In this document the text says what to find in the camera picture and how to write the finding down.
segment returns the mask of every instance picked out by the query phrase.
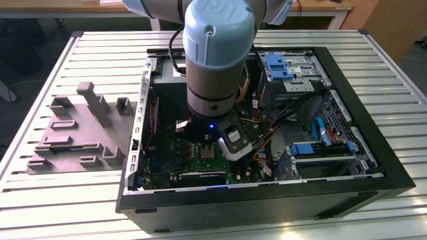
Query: table leg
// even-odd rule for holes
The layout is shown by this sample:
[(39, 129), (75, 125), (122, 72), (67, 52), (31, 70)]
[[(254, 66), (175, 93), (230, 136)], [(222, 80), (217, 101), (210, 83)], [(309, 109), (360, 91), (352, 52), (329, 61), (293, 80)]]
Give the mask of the table leg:
[(349, 11), (337, 11), (337, 15), (329, 25), (328, 30), (340, 30), (346, 20)]
[(0, 97), (10, 103), (18, 100), (18, 97), (9, 86), (0, 81)]
[(57, 22), (61, 29), (66, 26), (63, 20), (61, 20), (59, 18), (55, 18), (55, 22)]
[(161, 31), (161, 21), (158, 18), (150, 18), (151, 31)]

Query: wooden desk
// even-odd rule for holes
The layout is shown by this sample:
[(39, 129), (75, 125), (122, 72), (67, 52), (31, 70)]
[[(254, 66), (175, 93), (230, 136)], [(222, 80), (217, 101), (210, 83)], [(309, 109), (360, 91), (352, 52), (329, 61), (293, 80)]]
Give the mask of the wooden desk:
[[(301, 0), (303, 11), (352, 11), (354, 5), (349, 0), (342, 3), (330, 0)], [(294, 2), (293, 12), (299, 11)], [(2, 0), (0, 13), (126, 13), (123, 5), (102, 7), (99, 1), (82, 0)]]
[[(329, 29), (341, 29), (349, 11), (350, 0), (301, 0), (303, 17), (334, 17)], [(294, 2), (289, 16), (297, 16), (299, 5)], [(99, 1), (82, 0), (0, 0), (0, 18), (118, 18), (138, 17), (123, 5), (101, 6)]]

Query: orange wire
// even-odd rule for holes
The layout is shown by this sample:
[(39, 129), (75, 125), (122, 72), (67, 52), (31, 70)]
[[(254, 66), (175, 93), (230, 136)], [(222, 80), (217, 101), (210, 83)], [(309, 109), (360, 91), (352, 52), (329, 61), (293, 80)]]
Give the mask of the orange wire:
[(266, 162), (267, 162), (267, 160), (266, 160), (266, 159), (263, 159), (263, 158), (253, 158), (253, 161), (263, 162), (263, 163), (266, 163)]
[(261, 151), (263, 150), (263, 148), (266, 147), (267, 143), (273, 140), (275, 133), (273, 133), (271, 137), (265, 141), (265, 143), (262, 144), (261, 148), (258, 149), (257, 153), (253, 156), (253, 160), (257, 159), (257, 156), (259, 155)]
[(326, 126), (326, 131), (328, 131), (328, 133), (330, 134), (332, 140), (337, 141), (338, 139), (337, 139), (337, 137), (336, 137), (336, 134), (334, 134), (330, 126)]

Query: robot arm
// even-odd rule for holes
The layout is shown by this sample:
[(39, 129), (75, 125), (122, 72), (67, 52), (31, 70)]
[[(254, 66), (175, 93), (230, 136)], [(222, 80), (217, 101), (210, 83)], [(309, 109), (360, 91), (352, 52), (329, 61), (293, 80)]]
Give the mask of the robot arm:
[(282, 24), (293, 0), (123, 0), (123, 3), (142, 16), (185, 23), (189, 106), (197, 115), (225, 115), (235, 104), (261, 24)]

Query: floor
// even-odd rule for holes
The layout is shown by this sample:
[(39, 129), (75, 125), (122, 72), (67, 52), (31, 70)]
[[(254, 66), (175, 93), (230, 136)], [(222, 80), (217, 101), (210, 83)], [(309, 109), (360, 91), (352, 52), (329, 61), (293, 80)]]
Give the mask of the floor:
[[(9, 149), (15, 134), (33, 107), (43, 81), (49, 78), (57, 60), (63, 52), (65, 46), (74, 31), (150, 31), (147, 18), (114, 18), (114, 19), (66, 19), (65, 28), (59, 28), (54, 19), (39, 19), (39, 24), (47, 36), (47, 42), (41, 44), (35, 50), (43, 62), (41, 71), (29, 76), (14, 73), (0, 61), (0, 80), (9, 85), (17, 85), (13, 90), (22, 97), (18, 104), (11, 104), (0, 99), (0, 159)], [(175, 30), (177, 24), (162, 22), (162, 29)], [(410, 49), (405, 59), (398, 63), (412, 80), (427, 95), (427, 50), (421, 44)]]

